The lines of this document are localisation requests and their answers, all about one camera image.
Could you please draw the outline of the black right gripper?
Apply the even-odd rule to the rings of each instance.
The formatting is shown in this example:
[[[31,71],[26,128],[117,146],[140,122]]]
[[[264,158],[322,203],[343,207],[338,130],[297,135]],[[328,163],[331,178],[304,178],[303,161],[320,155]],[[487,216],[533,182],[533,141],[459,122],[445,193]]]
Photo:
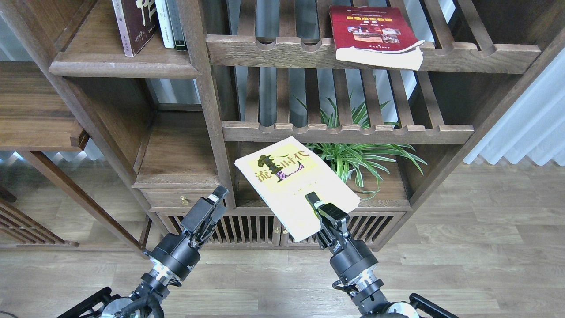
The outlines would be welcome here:
[[[359,284],[373,276],[378,261],[365,242],[352,237],[347,229],[349,215],[334,204],[323,202],[314,192],[305,198],[320,220],[317,241],[321,249],[327,248],[332,254],[330,264],[339,278],[337,284]]]

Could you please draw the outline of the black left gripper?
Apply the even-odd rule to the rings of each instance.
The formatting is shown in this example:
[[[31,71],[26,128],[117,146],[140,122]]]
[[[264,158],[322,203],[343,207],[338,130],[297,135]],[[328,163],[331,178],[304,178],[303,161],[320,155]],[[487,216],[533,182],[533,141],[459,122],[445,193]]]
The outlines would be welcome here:
[[[222,203],[229,193],[219,185],[208,197],[201,197],[184,217],[181,234],[167,234],[148,252],[154,263],[149,275],[160,283],[183,282],[200,261],[200,248],[210,239],[226,207]]]

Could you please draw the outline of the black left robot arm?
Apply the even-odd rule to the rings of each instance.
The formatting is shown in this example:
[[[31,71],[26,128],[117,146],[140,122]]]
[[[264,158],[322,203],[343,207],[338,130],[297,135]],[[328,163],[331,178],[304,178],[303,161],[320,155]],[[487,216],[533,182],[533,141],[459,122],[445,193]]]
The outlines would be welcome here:
[[[167,234],[152,251],[143,253],[153,268],[141,276],[141,283],[127,296],[112,295],[105,287],[62,314],[63,318],[162,318],[161,303],[170,293],[168,286],[180,287],[200,261],[200,248],[208,241],[226,207],[222,200],[228,189],[216,187],[201,197],[181,222],[179,234]]]

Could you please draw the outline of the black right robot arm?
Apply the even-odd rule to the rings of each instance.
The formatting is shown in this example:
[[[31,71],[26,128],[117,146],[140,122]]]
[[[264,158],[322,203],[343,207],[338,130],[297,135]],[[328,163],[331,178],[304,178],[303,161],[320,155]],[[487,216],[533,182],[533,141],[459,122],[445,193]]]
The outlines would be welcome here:
[[[380,289],[382,280],[373,273],[377,258],[365,242],[351,236],[347,229],[349,215],[332,203],[323,202],[316,193],[305,197],[320,220],[317,242],[332,254],[329,262],[339,278],[332,287],[345,292],[363,318],[419,318],[418,310],[432,318],[456,317],[416,293],[410,295],[408,302],[387,300]]]

